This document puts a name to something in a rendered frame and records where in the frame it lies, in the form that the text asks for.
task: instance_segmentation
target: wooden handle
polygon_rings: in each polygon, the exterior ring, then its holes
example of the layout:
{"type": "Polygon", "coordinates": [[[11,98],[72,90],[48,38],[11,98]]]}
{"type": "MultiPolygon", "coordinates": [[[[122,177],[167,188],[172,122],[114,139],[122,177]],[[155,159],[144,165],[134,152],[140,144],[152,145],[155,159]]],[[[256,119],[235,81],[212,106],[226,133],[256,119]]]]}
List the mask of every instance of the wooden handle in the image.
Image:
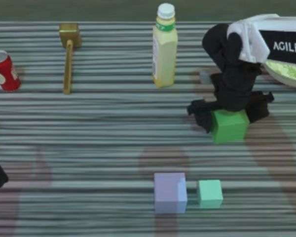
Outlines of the wooden handle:
{"type": "Polygon", "coordinates": [[[73,60],[73,41],[67,41],[66,47],[66,62],[65,62],[65,74],[64,74],[64,88],[63,93],[69,95],[71,93],[71,80],[72,80],[72,60],[73,60]]]}

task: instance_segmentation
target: soda can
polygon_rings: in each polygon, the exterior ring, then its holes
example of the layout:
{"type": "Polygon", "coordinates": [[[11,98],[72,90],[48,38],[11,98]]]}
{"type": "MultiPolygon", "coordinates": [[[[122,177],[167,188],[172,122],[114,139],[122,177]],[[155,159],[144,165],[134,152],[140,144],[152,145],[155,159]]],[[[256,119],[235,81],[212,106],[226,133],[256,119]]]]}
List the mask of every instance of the soda can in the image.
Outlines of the soda can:
{"type": "Polygon", "coordinates": [[[0,85],[4,91],[15,91],[21,86],[9,54],[0,50],[0,85]]]}

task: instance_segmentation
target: wooden table surface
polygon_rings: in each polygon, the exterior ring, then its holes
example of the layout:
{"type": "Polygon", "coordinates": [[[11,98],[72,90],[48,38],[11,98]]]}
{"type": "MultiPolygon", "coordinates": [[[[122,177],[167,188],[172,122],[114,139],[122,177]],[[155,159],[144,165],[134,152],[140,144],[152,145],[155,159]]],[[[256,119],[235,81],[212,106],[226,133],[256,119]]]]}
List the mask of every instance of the wooden table surface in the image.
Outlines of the wooden table surface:
{"type": "Polygon", "coordinates": [[[73,89],[62,94],[58,23],[0,23],[22,78],[0,88],[0,237],[296,237],[296,90],[264,75],[271,116],[244,142],[214,145],[186,115],[213,63],[215,23],[178,23],[176,84],[151,79],[153,23],[80,23],[73,89]],[[186,173],[185,214],[155,216],[154,172],[186,173]],[[220,179],[221,209],[200,210],[196,181],[220,179]]]}

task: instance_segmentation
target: yellow bottle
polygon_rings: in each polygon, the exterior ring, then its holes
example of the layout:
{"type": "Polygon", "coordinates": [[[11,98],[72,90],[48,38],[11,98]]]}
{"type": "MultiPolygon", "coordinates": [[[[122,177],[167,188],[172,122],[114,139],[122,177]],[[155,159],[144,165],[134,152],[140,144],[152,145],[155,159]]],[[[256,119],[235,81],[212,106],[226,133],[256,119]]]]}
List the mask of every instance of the yellow bottle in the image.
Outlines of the yellow bottle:
{"type": "Polygon", "coordinates": [[[158,87],[174,84],[178,33],[175,28],[175,8],[163,3],[158,8],[153,27],[152,78],[158,87]]]}

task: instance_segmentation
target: purple cube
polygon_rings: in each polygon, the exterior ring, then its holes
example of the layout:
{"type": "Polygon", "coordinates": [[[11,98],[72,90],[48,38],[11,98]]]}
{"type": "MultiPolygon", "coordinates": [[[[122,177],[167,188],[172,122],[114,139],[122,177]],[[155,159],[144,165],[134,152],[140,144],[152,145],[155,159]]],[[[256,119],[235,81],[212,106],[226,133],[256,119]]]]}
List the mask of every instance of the purple cube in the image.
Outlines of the purple cube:
{"type": "Polygon", "coordinates": [[[154,212],[185,213],[187,192],[184,173],[154,174],[154,212]]]}

